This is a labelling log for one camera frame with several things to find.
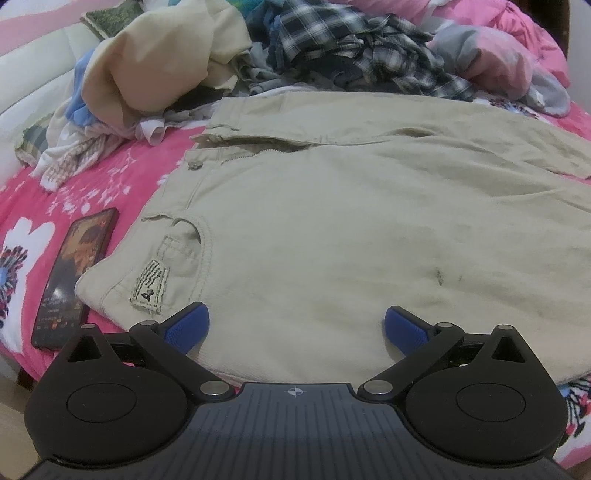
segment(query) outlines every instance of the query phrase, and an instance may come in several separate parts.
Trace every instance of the pile of clothes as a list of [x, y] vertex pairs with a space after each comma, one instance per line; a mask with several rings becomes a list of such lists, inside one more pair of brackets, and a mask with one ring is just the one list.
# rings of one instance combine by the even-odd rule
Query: pile of clothes
[[547, 46], [550, 55], [536, 55], [540, 28], [531, 22], [532, 35], [521, 38], [434, 14], [462, 2], [430, 0], [416, 18], [365, 13], [345, 0], [251, 1], [242, 11], [226, 0], [165, 2], [78, 61], [33, 175], [55, 191], [126, 139], [156, 145], [168, 127], [207, 120], [222, 96], [302, 84], [468, 102], [482, 89], [568, 114], [566, 61]]

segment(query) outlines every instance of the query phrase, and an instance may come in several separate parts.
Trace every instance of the plaid shirt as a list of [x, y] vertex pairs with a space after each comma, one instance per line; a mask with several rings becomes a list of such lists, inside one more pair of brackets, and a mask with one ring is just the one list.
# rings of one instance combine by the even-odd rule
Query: plaid shirt
[[341, 73], [358, 69], [364, 79], [359, 89], [473, 98], [470, 83], [446, 73], [443, 59], [425, 45], [432, 36], [394, 14], [368, 18], [354, 7], [325, 0], [285, 0], [278, 23], [273, 57], [280, 72], [314, 70], [332, 57]]

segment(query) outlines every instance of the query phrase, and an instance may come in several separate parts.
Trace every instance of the label patch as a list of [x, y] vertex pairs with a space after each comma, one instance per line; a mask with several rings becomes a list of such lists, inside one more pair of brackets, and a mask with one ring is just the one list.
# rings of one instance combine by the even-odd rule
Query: label patch
[[159, 313], [167, 279], [168, 267], [160, 260], [153, 258], [139, 274], [135, 282], [134, 294], [129, 301], [132, 305]]

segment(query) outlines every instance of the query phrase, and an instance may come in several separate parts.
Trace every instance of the beige pants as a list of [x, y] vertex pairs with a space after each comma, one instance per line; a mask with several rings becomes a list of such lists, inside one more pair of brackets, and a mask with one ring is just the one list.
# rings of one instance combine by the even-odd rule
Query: beige pants
[[591, 368], [591, 144], [487, 106], [291, 92], [225, 99], [76, 294], [123, 328], [193, 300], [190, 356], [231, 381], [359, 385], [399, 304], [515, 325], [557, 382]]

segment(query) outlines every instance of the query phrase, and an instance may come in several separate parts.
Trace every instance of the headboard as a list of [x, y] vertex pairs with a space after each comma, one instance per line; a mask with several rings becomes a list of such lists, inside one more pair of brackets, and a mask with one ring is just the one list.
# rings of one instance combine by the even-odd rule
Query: headboard
[[554, 37], [566, 55], [569, 50], [569, 0], [513, 0]]

